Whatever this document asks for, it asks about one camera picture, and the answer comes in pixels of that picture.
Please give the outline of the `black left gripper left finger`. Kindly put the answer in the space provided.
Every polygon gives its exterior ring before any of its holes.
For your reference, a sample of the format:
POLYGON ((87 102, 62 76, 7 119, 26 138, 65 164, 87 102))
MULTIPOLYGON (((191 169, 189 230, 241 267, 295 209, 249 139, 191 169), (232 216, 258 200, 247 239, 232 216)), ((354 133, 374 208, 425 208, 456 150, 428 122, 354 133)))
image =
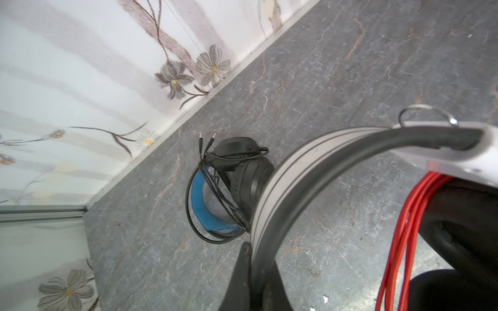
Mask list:
POLYGON ((223 302, 219 311, 250 310, 250 267, 252 247, 250 242, 241 246, 223 302))

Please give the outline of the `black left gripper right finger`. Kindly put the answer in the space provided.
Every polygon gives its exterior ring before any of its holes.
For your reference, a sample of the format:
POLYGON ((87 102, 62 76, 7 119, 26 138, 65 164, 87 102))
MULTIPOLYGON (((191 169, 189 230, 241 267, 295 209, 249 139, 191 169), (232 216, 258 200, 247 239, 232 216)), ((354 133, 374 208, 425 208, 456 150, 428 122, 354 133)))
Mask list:
POLYGON ((264 311, 292 311, 277 264, 274 264, 268 275, 263 291, 264 311))

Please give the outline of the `black over-ear headphones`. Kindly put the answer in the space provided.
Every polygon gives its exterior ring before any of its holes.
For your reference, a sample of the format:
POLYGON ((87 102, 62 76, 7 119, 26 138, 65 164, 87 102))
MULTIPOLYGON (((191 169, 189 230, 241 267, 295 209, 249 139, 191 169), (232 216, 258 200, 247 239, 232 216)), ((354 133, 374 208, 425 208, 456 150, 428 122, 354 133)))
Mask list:
POLYGON ((258 201, 275 167, 267 158, 269 149, 249 137, 224 139, 210 152, 214 141, 211 137, 204 146, 203 138, 198 139, 200 161, 185 191, 185 213, 198 238, 219 245, 251 232, 258 201), (218 219, 207 208, 205 186, 234 225, 218 219))

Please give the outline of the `white over-ear headphones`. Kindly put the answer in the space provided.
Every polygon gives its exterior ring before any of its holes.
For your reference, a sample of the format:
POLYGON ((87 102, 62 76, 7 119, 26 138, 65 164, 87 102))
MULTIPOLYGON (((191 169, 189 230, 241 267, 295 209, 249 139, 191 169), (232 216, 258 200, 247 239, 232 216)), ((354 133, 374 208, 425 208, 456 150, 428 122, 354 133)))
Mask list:
POLYGON ((251 310, 274 264, 292 310, 496 310, 497 128, 443 113, 317 137, 273 173, 250 244, 251 310))

